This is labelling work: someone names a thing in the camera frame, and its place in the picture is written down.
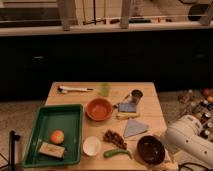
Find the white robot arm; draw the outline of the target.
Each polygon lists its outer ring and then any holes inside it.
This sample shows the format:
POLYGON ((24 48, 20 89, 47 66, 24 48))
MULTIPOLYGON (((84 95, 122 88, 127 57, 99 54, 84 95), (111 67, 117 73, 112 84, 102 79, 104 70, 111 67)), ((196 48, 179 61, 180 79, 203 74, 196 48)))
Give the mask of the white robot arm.
POLYGON ((161 138, 170 146, 179 148, 213 167, 213 143, 201 138, 203 126, 192 115, 185 115, 170 124, 161 138))

